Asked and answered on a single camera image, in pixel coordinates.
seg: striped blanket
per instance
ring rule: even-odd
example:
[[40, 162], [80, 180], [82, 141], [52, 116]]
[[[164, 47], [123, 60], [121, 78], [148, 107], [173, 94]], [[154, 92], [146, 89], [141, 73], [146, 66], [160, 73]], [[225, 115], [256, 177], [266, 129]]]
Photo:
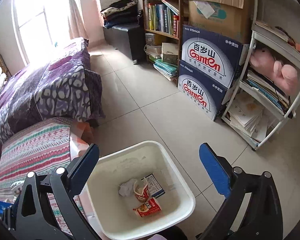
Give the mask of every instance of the striped blanket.
[[[4, 143], [0, 159], [0, 200], [12, 202], [11, 185], [24, 180], [29, 171], [46, 175], [60, 166], [68, 166], [71, 123], [63, 117], [50, 118], [24, 129]], [[70, 234], [53, 194], [48, 197], [60, 228]], [[74, 200], [83, 213], [79, 197]]]

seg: blue and white box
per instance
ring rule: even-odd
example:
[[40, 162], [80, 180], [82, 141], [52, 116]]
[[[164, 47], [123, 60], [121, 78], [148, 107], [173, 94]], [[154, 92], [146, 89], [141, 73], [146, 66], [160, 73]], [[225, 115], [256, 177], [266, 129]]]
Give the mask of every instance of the blue and white box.
[[240, 76], [248, 49], [248, 44], [219, 33], [183, 26], [181, 59], [226, 88]]
[[228, 89], [204, 72], [180, 61], [178, 89], [213, 121], [225, 109], [234, 88]]

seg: silver bolt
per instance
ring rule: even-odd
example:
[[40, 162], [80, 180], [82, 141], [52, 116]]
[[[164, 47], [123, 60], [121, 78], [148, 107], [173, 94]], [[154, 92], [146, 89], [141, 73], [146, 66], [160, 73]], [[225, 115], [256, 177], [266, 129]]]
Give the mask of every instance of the silver bolt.
[[27, 174], [27, 177], [28, 178], [32, 178], [34, 176], [34, 172], [33, 171], [30, 171], [28, 174]]
[[266, 171], [266, 172], [265, 172], [265, 176], [266, 176], [267, 178], [271, 178], [271, 173], [270, 173], [269, 171]]
[[59, 167], [59, 168], [57, 168], [56, 173], [57, 173], [57, 174], [62, 174], [62, 173], [64, 173], [65, 171], [66, 171], [66, 169], [65, 169], [64, 167]]
[[233, 171], [237, 174], [242, 173], [242, 169], [240, 167], [234, 167]]

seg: black leather bench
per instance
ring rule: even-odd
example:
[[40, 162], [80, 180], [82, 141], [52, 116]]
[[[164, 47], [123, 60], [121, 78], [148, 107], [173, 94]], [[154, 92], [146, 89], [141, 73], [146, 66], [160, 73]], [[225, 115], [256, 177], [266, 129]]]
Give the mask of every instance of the black leather bench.
[[103, 33], [106, 42], [132, 59], [135, 65], [146, 59], [145, 31], [138, 23], [119, 24], [110, 29], [103, 27]]

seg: red food wrapper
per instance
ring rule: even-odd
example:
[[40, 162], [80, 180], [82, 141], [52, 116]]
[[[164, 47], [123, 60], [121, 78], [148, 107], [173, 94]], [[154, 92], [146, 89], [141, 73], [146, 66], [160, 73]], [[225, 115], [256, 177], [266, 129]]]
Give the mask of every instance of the red food wrapper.
[[147, 202], [143, 203], [140, 207], [133, 209], [136, 215], [145, 217], [161, 211], [159, 202], [155, 198], [150, 198]]
[[143, 181], [136, 181], [133, 185], [133, 190], [137, 200], [145, 202], [149, 197], [149, 187], [146, 178]]

